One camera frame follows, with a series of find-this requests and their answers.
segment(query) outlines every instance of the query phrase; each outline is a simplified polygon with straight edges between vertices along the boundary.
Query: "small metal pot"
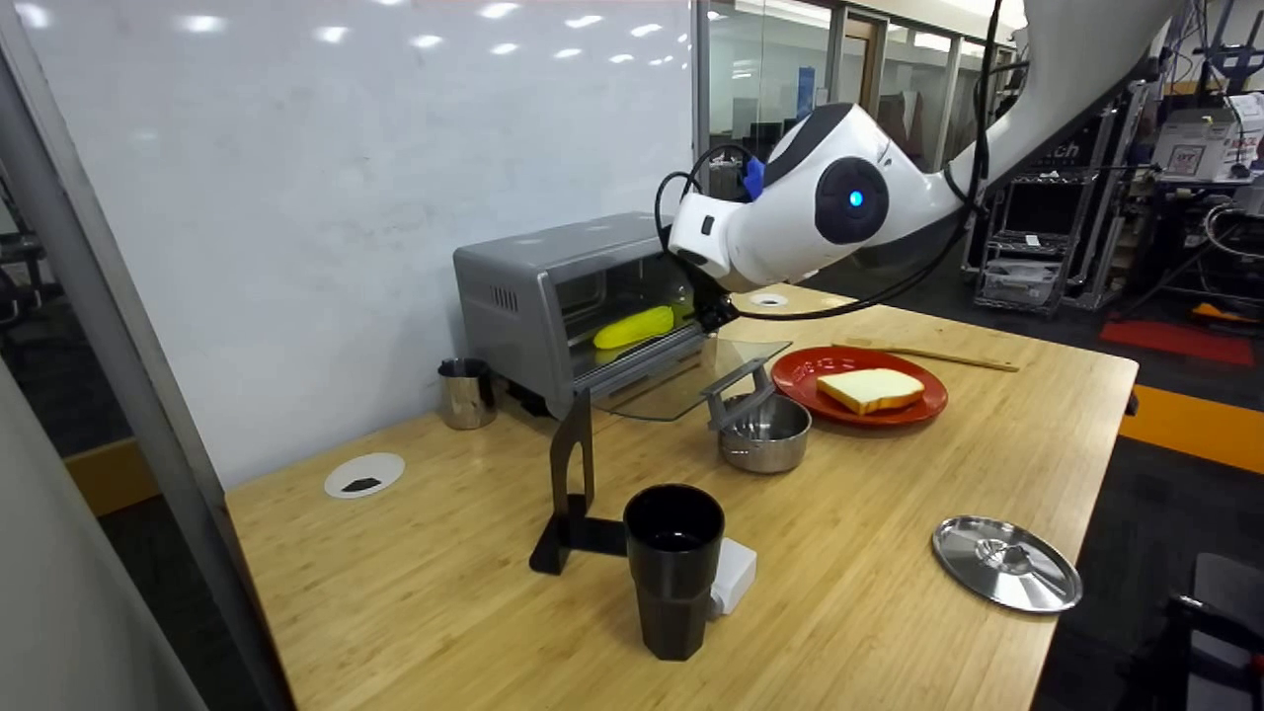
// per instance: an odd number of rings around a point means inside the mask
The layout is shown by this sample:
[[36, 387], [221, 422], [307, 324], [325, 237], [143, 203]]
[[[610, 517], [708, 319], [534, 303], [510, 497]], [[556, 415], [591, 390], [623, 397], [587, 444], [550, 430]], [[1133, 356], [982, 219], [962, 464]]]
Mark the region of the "small metal pot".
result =
[[742, 410], [750, 398], [755, 402], [747, 415], [733, 415], [727, 427], [718, 427], [718, 453], [750, 474], [785, 474], [797, 465], [806, 452], [806, 434], [813, 430], [813, 415], [801, 410], [785, 397], [733, 397], [727, 398], [731, 410]]

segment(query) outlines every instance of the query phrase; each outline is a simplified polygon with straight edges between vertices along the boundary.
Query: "wooden table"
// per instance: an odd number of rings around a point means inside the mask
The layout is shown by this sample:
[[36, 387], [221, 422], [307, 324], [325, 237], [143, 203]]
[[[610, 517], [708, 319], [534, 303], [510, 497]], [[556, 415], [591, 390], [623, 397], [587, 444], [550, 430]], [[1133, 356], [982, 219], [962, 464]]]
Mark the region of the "wooden table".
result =
[[[822, 298], [775, 290], [809, 308]], [[914, 344], [949, 410], [914, 430], [817, 422], [792, 474], [718, 464], [708, 410], [594, 415], [594, 517], [650, 482], [692, 482], [759, 548], [759, 580], [687, 664], [642, 653], [627, 560], [526, 556], [550, 517], [550, 422], [415, 420], [228, 495], [228, 513], [300, 706], [1030, 706], [1053, 619], [1003, 613], [934, 565], [953, 513], [1016, 523], [1070, 560], [1087, 539], [1138, 366], [1117, 356], [870, 308], [731, 324], [722, 340]], [[318, 495], [351, 453], [408, 474], [360, 501]]]

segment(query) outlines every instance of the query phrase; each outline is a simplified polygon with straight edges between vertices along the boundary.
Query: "metal lid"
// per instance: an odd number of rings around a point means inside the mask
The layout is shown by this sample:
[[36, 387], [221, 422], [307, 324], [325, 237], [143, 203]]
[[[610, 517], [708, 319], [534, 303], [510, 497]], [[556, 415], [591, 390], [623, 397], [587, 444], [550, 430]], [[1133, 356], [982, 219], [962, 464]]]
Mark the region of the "metal lid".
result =
[[1047, 618], [1080, 599], [1076, 568], [1017, 526], [949, 517], [933, 548], [953, 580], [991, 606]]

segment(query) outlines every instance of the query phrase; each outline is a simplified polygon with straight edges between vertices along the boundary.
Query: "black cup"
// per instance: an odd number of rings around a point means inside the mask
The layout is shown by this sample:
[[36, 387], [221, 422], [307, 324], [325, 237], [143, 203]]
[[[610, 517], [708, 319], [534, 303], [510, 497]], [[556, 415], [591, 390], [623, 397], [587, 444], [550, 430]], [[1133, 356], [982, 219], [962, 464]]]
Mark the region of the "black cup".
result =
[[687, 660], [712, 618], [722, 509], [702, 491], [650, 486], [627, 501], [623, 526], [642, 647]]

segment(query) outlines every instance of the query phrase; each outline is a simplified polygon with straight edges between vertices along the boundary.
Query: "gray wall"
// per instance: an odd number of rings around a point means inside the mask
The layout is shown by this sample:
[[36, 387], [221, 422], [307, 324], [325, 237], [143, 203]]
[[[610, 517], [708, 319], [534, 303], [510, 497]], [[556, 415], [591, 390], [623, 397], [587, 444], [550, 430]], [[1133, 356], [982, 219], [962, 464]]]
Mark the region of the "gray wall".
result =
[[201, 706], [0, 365], [0, 706]]

